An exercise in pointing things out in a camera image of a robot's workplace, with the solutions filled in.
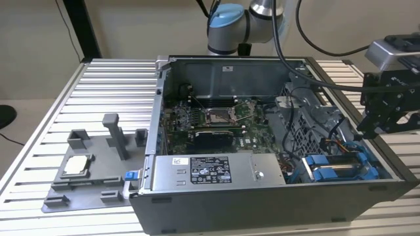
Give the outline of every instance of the orange wire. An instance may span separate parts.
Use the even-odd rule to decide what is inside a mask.
[[[327,142],[335,142],[337,144],[337,146],[341,148],[341,150],[344,150],[345,152],[349,152],[349,150],[343,146],[343,144],[337,140],[325,139],[325,141]]]

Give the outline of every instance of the black wire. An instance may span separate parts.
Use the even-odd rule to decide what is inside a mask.
[[[292,101],[292,92],[293,90],[289,92],[289,98],[291,98],[291,117],[289,117],[289,122],[287,123],[287,132],[283,136],[283,140],[281,140],[281,147],[283,147],[283,150],[287,152],[287,154],[295,158],[297,161],[300,160],[299,157],[295,155],[293,152],[291,152],[288,149],[287,149],[287,138],[289,136],[289,132],[291,132],[291,129],[292,129],[292,123],[293,123],[293,118],[295,118],[295,104],[293,104],[293,101]]]
[[[337,90],[344,90],[344,91],[352,91],[352,92],[403,92],[408,91],[411,89],[415,89],[420,87],[420,82],[412,83],[407,86],[389,86],[389,87],[355,87],[355,86],[343,86],[343,85],[336,85],[336,84],[329,84],[325,82],[321,82],[313,78],[309,78],[305,74],[303,74],[299,70],[295,70],[295,68],[291,67],[288,64],[283,51],[280,48],[280,40],[279,40],[279,32],[277,32],[277,19],[276,19],[276,0],[272,0],[272,31],[273,31],[273,41],[275,41],[275,47],[276,47],[276,52],[279,59],[281,63],[284,64],[285,68],[301,79],[308,81],[311,84],[315,84],[320,87],[325,87],[329,89],[337,89]]]
[[[17,141],[15,141],[15,140],[11,140],[4,134],[0,133],[0,136],[4,137],[4,139],[8,140],[8,141],[11,141],[12,143],[16,143],[16,144],[24,146],[23,143],[20,143],[20,142],[17,142]]]
[[[333,133],[336,133],[336,129],[339,128],[339,126],[341,125],[341,123],[344,122],[345,117],[341,117],[341,119],[339,120],[337,124],[333,126],[333,128],[331,129],[329,133],[328,133],[328,139],[331,140],[331,138],[333,137]]]
[[[68,28],[67,22],[65,22],[65,20],[64,20],[64,16],[63,16],[63,12],[61,12],[61,8],[60,8],[60,5],[59,5],[57,0],[55,0],[55,4],[57,5],[59,12],[60,12],[60,16],[61,16],[63,22],[64,22],[64,24],[65,24],[68,36],[69,36],[69,38],[71,38],[72,46],[73,46],[75,52],[76,52],[76,54],[77,54],[79,63],[81,63],[80,55],[79,55],[79,52],[77,52],[77,49],[76,49],[76,46],[75,46],[75,43],[73,43],[73,39],[72,39],[71,28]]]
[[[205,5],[204,5],[204,3],[203,3],[203,0],[196,0],[196,2],[197,2],[199,6],[200,6],[200,8],[201,8],[203,14],[204,14],[205,17],[208,18],[208,17],[209,17],[209,13],[208,13],[208,10],[207,10]]]
[[[208,18],[208,35],[209,35],[211,19],[215,12],[217,11],[220,3],[221,3],[221,0],[212,0],[212,3],[211,3],[209,18]]]
[[[361,51],[364,51],[364,50],[367,50],[369,48],[369,46],[364,46],[364,47],[357,48],[356,50],[345,52],[345,53],[331,53],[331,52],[325,51],[324,49],[321,49],[319,46],[316,46],[312,43],[312,41],[309,40],[309,38],[307,37],[307,35],[304,34],[303,29],[301,29],[300,19],[299,19],[300,5],[301,5],[301,0],[297,1],[297,6],[296,6],[296,15],[295,15],[295,17],[296,17],[296,26],[297,26],[297,30],[299,30],[299,33],[300,33],[304,41],[311,45],[312,48],[315,48],[319,52],[321,52],[325,55],[332,56],[332,57],[344,57],[344,56],[352,55],[355,53],[359,53],[359,52],[361,52]]]

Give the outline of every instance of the motherboard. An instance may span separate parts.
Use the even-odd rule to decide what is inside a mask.
[[[172,103],[163,121],[169,155],[280,153],[259,99],[196,99]]]

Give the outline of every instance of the black pole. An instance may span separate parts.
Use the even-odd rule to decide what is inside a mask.
[[[73,25],[79,44],[84,52],[83,61],[101,58],[103,56],[100,54],[84,0],[63,0],[63,2]]]

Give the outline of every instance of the barcode sticker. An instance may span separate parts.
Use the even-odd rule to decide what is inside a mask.
[[[173,165],[188,165],[188,159],[185,157],[175,157],[172,158],[172,164]]]

